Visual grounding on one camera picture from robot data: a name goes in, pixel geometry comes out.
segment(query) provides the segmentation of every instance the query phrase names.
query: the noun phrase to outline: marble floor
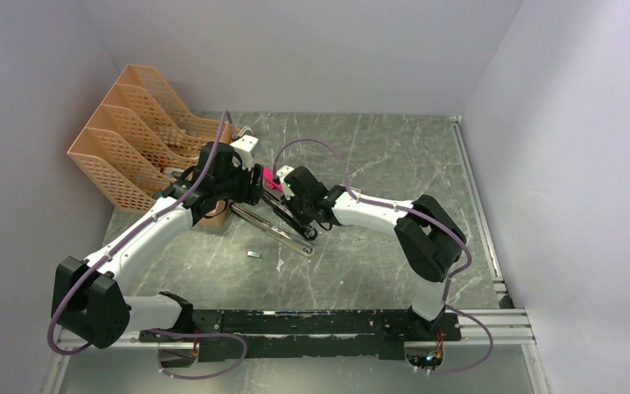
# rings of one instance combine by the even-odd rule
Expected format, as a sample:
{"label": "marble floor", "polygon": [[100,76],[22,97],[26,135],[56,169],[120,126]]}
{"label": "marble floor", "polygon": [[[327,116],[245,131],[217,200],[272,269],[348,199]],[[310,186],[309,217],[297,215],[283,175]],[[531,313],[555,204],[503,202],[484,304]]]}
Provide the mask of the marble floor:
{"label": "marble floor", "polygon": [[[217,113],[201,113],[218,118]],[[298,137],[332,143],[348,163],[352,186],[386,199],[434,196],[468,238],[474,264],[457,276],[449,302],[462,309],[498,308],[467,174],[446,117],[233,113],[259,138],[258,163],[271,166]],[[281,163],[307,166],[327,187],[341,183],[339,164],[315,144],[294,145]],[[254,212],[278,223],[269,207]],[[139,215],[115,210],[106,242]],[[280,227],[289,230],[284,223]],[[297,254],[235,215],[221,228],[196,227],[175,238],[131,284],[128,296],[171,291],[196,309],[407,308],[413,272],[395,238],[358,227],[320,231],[315,255]],[[259,252],[262,258],[247,256]]]}

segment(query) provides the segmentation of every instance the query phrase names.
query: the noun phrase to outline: gray wall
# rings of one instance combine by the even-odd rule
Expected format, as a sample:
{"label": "gray wall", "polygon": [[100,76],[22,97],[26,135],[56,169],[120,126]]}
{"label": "gray wall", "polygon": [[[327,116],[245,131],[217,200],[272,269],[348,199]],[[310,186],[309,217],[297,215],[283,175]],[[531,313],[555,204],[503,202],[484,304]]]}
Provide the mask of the gray wall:
{"label": "gray wall", "polygon": [[526,0],[462,128],[554,393],[630,392],[630,2]]}
{"label": "gray wall", "polygon": [[0,392],[38,392],[55,267],[111,205],[66,156],[117,69],[73,1],[0,1]]}
{"label": "gray wall", "polygon": [[464,111],[521,0],[83,0],[191,108]]}

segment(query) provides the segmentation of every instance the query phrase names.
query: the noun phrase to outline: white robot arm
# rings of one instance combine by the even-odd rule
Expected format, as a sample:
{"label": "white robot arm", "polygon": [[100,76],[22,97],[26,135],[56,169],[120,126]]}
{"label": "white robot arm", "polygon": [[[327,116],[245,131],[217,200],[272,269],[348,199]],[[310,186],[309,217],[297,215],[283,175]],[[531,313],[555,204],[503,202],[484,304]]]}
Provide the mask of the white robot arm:
{"label": "white robot arm", "polygon": [[[255,205],[260,200],[263,168],[253,161],[252,151],[256,143],[257,139],[246,135],[231,145],[220,144],[210,171],[199,187],[182,204],[157,217],[158,212],[173,205],[187,191],[191,181],[186,178],[191,172],[196,176],[197,171],[203,168],[210,150],[208,145],[199,158],[199,165],[185,171],[138,221],[152,218],[150,225],[141,231],[135,231],[136,224],[133,225],[83,261],[68,258],[62,262],[57,268],[52,311],[89,265],[106,255],[110,258],[89,278],[85,287],[76,292],[58,323],[98,348],[110,346],[124,332],[152,328],[192,332],[193,311],[188,301],[167,292],[152,297],[124,296],[125,290],[153,256],[215,209],[218,201],[230,199]],[[285,209],[287,222],[292,227],[302,229],[315,221],[330,226],[362,226],[396,236],[417,275],[417,294],[410,313],[429,327],[440,320],[444,313],[442,293],[446,275],[460,255],[458,245],[449,241],[447,235],[401,210],[360,204],[344,192],[342,186],[328,190],[305,167],[293,169],[284,166],[277,175],[284,189],[284,198],[279,205],[282,214]],[[464,241],[462,232],[429,196],[424,195],[415,201],[360,196],[422,210],[452,229]],[[123,249],[111,255],[110,250],[130,234],[133,236]]]}

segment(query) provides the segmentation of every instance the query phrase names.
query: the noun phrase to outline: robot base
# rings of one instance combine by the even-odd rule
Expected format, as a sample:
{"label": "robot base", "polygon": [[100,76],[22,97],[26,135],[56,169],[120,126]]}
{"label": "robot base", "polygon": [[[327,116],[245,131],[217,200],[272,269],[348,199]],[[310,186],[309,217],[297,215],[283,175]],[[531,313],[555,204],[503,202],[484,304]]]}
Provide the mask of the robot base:
{"label": "robot base", "polygon": [[[195,310],[199,332],[241,335],[248,344],[248,359],[375,355],[380,360],[406,360],[404,343],[445,341],[462,336],[458,316],[441,314],[428,324],[411,309],[338,310]],[[141,332],[141,342],[177,342],[177,339]],[[164,366],[176,368],[193,362],[238,359],[242,346],[232,339],[201,341],[196,359],[191,350],[162,357]]]}

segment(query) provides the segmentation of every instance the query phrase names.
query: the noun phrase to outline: metal tool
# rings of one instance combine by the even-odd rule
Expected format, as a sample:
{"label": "metal tool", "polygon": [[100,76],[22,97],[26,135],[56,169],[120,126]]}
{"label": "metal tool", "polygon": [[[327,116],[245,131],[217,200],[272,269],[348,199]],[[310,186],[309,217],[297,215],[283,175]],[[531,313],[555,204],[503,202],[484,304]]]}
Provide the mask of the metal tool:
{"label": "metal tool", "polygon": [[257,228],[264,230],[270,237],[297,251],[303,256],[312,256],[315,253],[313,244],[311,244],[310,242],[301,240],[297,236],[293,236],[288,232],[281,230],[279,227],[274,226],[267,219],[257,215],[252,211],[249,211],[248,209],[241,207],[240,204],[231,203],[230,208],[231,211],[233,211],[233,213],[235,213],[236,215],[245,219]]}

